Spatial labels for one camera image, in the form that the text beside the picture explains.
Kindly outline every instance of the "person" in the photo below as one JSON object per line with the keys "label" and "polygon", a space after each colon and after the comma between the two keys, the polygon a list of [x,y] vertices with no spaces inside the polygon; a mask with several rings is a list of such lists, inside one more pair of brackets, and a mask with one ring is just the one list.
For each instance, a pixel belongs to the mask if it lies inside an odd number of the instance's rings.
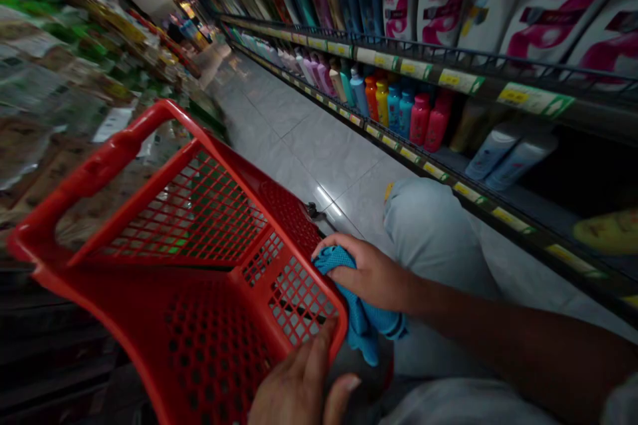
{"label": "person", "polygon": [[262,382],[249,424],[638,423],[636,345],[505,302],[450,188],[428,179],[397,183],[383,221],[397,261],[339,233],[323,239],[313,257],[342,246],[357,268],[335,268],[332,280],[408,315],[409,335],[394,343],[393,384],[363,414],[348,411],[360,384],[352,373],[324,400],[328,321]]}

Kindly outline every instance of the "orange bottle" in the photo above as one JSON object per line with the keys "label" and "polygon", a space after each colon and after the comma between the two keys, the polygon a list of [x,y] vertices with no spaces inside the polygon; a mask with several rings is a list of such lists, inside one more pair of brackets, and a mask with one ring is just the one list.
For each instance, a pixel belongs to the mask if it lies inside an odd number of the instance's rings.
{"label": "orange bottle", "polygon": [[366,98],[368,99],[368,111],[370,118],[379,121],[379,111],[377,110],[377,79],[374,76],[366,77]]}

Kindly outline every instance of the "shelf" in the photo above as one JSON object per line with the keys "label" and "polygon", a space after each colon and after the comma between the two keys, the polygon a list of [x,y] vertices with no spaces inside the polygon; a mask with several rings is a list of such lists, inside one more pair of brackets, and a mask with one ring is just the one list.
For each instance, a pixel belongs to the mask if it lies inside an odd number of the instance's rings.
{"label": "shelf", "polygon": [[273,65],[237,41],[230,40],[229,43],[418,176],[436,179],[450,186],[470,213],[594,300],[635,327],[638,326],[638,277],[632,279],[625,273],[628,260],[600,256],[578,244],[571,237],[571,227],[578,217],[518,185],[505,192],[493,191],[482,181],[465,176],[464,170],[469,160],[462,155],[445,147],[436,153],[428,153],[381,124],[352,111],[337,99],[327,97],[303,78]]}
{"label": "shelf", "polygon": [[[632,89],[638,87],[638,78],[605,74],[627,82],[622,90],[606,92],[596,89],[600,84],[601,72],[524,62],[529,68],[539,68],[542,72],[540,76],[523,76],[522,69],[513,70],[509,66],[513,60],[517,64],[521,60],[503,55],[258,21],[227,14],[218,14],[218,18],[268,37],[372,64],[638,147],[638,90]],[[474,58],[478,57],[485,58],[486,62],[473,66]],[[569,80],[572,76],[584,74],[591,78],[597,75],[597,79],[587,82],[580,80],[579,83]]]}

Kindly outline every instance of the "aisle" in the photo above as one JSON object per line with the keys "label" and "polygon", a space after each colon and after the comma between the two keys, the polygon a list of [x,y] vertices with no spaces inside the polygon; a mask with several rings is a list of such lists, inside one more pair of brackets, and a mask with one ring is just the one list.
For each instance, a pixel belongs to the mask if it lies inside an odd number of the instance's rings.
{"label": "aisle", "polygon": [[215,45],[200,84],[226,114],[233,148],[330,222],[393,255],[383,230],[390,182],[414,173],[242,53]]}

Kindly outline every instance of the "left hand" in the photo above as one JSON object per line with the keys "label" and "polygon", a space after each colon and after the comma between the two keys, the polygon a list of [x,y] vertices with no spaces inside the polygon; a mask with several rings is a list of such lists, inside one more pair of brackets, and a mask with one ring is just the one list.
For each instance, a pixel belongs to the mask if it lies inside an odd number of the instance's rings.
{"label": "left hand", "polygon": [[355,374],[339,377],[323,403],[328,351],[335,321],[290,352],[264,379],[249,412],[249,425],[340,425],[350,393],[361,383]]}

